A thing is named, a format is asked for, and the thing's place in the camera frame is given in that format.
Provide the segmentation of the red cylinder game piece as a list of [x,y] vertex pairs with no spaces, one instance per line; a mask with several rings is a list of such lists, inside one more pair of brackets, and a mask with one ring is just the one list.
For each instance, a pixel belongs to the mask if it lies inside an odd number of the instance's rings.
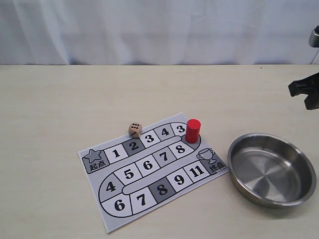
[[196,143],[199,138],[201,122],[197,119],[189,119],[186,124],[185,140],[188,143]]

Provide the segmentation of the wooden die black pips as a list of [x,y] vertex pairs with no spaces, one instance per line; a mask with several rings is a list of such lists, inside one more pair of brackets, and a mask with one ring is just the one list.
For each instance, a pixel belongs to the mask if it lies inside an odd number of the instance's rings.
[[142,125],[138,122],[133,122],[129,125],[128,134],[130,137],[138,138],[142,134]]

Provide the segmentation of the round stainless steel dish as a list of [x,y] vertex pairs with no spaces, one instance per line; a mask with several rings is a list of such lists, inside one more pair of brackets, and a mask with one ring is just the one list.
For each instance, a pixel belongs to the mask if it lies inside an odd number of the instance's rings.
[[249,201],[267,208],[302,204],[315,192],[317,176],[306,155],[290,142],[267,133],[248,133],[228,150],[230,178]]

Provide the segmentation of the paper number game board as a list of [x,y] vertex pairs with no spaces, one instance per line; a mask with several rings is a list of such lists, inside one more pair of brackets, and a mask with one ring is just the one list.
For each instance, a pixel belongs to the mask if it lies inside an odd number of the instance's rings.
[[186,126],[180,113],[78,152],[107,232],[228,172],[204,139],[185,140]]

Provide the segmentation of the white curtain backdrop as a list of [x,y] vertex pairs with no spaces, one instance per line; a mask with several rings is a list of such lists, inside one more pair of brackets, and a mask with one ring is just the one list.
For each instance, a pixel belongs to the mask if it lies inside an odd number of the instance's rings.
[[3,0],[0,62],[315,64],[316,0]]

